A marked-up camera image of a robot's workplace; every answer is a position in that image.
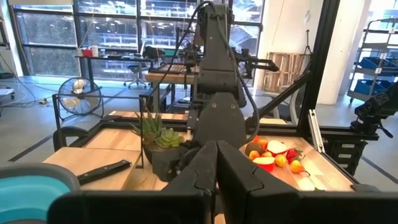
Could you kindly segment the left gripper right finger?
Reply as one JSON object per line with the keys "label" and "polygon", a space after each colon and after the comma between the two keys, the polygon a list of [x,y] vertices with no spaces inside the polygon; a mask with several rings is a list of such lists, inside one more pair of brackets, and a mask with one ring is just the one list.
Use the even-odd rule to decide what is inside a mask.
{"label": "left gripper right finger", "polygon": [[226,224],[398,224],[398,192],[300,191],[227,142],[217,145]]}

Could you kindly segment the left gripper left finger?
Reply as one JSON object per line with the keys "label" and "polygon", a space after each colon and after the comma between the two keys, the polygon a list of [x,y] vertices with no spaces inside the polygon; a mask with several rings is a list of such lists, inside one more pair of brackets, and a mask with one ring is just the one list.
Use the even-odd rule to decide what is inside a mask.
{"label": "left gripper left finger", "polygon": [[67,193],[48,212],[48,224],[213,224],[218,148],[208,141],[162,190]]}

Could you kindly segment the black handled kitchen knife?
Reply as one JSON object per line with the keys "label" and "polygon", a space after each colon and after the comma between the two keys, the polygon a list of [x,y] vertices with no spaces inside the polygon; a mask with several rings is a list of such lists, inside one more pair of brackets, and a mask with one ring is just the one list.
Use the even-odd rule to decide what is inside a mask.
{"label": "black handled kitchen knife", "polygon": [[131,167],[132,162],[126,159],[120,160],[119,162],[108,164],[93,170],[90,170],[84,174],[77,176],[80,185],[85,185],[90,182],[94,182],[105,177],[109,177],[113,174],[117,174]]}

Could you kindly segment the blue collapsible bowl grey rim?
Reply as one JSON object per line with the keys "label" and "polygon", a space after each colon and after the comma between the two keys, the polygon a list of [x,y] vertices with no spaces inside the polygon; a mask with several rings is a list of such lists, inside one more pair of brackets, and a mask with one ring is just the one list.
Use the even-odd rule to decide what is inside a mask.
{"label": "blue collapsible bowl grey rim", "polygon": [[55,164],[0,164],[0,224],[46,224],[51,204],[80,190],[76,175]]}

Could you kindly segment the potted succulent plant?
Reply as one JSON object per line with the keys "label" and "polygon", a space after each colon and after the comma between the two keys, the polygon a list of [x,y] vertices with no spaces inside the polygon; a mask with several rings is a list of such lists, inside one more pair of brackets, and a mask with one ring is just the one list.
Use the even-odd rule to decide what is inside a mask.
{"label": "potted succulent plant", "polygon": [[144,154],[150,164],[155,152],[170,151],[185,142],[185,138],[173,128],[164,127],[161,114],[146,111],[135,112],[135,115],[141,126],[137,127],[131,123],[131,131],[142,138]]}

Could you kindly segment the orange yellow toy pear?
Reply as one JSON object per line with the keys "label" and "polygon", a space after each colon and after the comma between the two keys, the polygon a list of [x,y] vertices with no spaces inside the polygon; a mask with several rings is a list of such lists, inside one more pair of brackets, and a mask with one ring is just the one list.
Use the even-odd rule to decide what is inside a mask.
{"label": "orange yellow toy pear", "polygon": [[290,170],[291,170],[294,174],[305,173],[305,174],[307,174],[308,176],[311,176],[311,174],[309,173],[309,171],[307,171],[307,170],[304,168],[304,166],[303,166],[301,160],[298,160],[298,159],[294,159],[294,160],[291,161],[291,163],[290,163]]}

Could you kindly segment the black table edge clip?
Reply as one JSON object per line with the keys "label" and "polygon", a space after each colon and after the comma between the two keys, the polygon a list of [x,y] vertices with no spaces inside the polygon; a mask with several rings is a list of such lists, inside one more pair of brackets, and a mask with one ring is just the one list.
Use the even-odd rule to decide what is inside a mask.
{"label": "black table edge clip", "polygon": [[377,187],[369,184],[352,184],[350,187],[355,192],[380,192]]}

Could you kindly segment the black drawer box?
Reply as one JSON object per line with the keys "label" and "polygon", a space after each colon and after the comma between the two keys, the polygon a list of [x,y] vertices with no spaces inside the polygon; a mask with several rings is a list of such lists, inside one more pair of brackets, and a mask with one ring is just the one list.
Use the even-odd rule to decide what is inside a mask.
{"label": "black drawer box", "polygon": [[351,175],[355,175],[359,160],[368,143],[362,140],[330,141],[325,145],[326,153]]}

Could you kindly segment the wooden cutting board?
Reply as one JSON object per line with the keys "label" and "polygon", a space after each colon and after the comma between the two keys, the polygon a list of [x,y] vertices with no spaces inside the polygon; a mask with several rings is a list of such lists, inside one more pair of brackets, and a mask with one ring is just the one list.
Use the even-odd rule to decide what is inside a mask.
{"label": "wooden cutting board", "polygon": [[129,160],[130,168],[81,187],[83,190],[123,190],[140,158],[139,151],[63,147],[44,162],[62,166],[75,175],[80,175],[123,159]]}

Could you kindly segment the brown toy kiwi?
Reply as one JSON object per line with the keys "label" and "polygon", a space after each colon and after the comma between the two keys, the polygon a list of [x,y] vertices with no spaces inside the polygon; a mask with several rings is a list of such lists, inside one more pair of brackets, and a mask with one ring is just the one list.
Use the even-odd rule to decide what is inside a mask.
{"label": "brown toy kiwi", "polygon": [[263,146],[258,142],[250,142],[246,145],[245,155],[249,156],[252,151],[257,151],[260,155],[264,153]]}

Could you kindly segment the black office chair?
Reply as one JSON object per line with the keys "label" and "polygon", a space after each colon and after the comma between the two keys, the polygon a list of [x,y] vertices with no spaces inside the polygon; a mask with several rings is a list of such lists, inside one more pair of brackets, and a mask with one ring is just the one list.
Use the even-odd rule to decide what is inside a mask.
{"label": "black office chair", "polygon": [[[145,47],[147,46],[146,41],[143,41],[142,46],[140,51],[137,54],[133,55],[133,58],[144,58],[144,50]],[[139,86],[140,84],[144,85],[144,88],[147,88],[146,82],[143,79],[143,71],[147,69],[147,63],[146,62],[138,62],[138,61],[133,61],[132,65],[129,65],[127,67],[136,77],[133,78],[132,80],[125,81],[123,83],[124,86],[127,86],[129,89],[131,88],[132,84],[136,84]]]}

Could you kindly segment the white grey office chair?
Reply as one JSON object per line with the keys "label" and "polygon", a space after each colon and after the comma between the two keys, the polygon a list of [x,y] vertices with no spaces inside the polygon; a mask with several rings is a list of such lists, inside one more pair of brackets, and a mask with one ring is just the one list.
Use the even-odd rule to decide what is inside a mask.
{"label": "white grey office chair", "polygon": [[305,94],[306,85],[293,92],[287,99],[279,104],[273,112],[274,118],[283,119],[285,122],[298,124],[302,101]]}

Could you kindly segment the black floor fan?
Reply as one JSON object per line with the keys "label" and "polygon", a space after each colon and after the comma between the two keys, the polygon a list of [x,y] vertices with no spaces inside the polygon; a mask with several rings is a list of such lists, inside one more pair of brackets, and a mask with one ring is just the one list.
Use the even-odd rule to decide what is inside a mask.
{"label": "black floor fan", "polygon": [[95,111],[103,109],[102,87],[95,82],[83,77],[73,77],[61,84],[58,89],[58,106],[66,111],[69,116],[59,118],[66,121],[75,116],[98,115]]}

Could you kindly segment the long black desk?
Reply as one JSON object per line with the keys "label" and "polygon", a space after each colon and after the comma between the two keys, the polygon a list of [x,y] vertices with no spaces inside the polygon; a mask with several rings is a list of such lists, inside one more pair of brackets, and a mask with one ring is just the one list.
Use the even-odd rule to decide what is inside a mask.
{"label": "long black desk", "polygon": [[88,79],[89,79],[90,83],[93,83],[94,79],[95,79],[94,66],[93,66],[93,61],[94,60],[103,60],[103,61],[106,61],[106,62],[111,62],[111,61],[113,61],[113,62],[124,62],[124,63],[127,63],[127,67],[129,65],[132,65],[133,61],[146,62],[147,63],[147,69],[143,71],[143,78],[144,78],[144,72],[148,72],[149,69],[154,66],[154,62],[155,62],[154,59],[149,59],[149,58],[136,58],[136,59],[134,59],[132,55],[131,56],[105,55],[105,56],[98,56],[98,57],[76,56],[76,58],[84,59],[86,61],[87,68],[88,68]]}

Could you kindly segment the wooden pallet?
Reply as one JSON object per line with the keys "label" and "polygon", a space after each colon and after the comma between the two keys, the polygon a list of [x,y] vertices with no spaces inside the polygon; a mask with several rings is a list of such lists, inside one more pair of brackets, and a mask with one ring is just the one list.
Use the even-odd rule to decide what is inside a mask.
{"label": "wooden pallet", "polygon": [[262,89],[270,92],[282,92],[301,76],[307,66],[309,55],[269,52],[267,58],[272,60],[279,70],[265,71]]}

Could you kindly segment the shelf cart blue bins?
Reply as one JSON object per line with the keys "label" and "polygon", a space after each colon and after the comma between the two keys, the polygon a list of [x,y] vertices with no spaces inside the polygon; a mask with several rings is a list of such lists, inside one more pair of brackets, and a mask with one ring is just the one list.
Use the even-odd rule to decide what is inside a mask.
{"label": "shelf cart blue bins", "polygon": [[347,96],[366,101],[398,80],[398,18],[370,21],[363,30]]}

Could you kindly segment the black tripod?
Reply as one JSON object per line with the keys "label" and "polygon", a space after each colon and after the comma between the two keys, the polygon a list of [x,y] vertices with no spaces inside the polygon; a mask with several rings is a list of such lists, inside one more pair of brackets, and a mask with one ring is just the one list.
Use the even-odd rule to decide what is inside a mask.
{"label": "black tripod", "polygon": [[306,32],[306,45],[303,53],[303,60],[302,60],[303,65],[307,65],[313,55],[313,50],[310,46],[310,30],[307,29],[305,32]]}

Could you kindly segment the silver metal bracket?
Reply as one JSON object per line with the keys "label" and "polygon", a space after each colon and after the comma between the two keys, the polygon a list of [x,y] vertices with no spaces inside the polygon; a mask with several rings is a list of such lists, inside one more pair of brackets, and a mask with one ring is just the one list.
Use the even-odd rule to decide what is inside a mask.
{"label": "silver metal bracket", "polygon": [[310,126],[310,131],[312,135],[312,141],[313,145],[315,146],[315,149],[320,153],[324,154],[325,153],[325,147],[323,145],[323,138],[320,132],[320,127],[319,123],[317,120],[317,115],[315,110],[309,110],[308,111],[308,123]]}

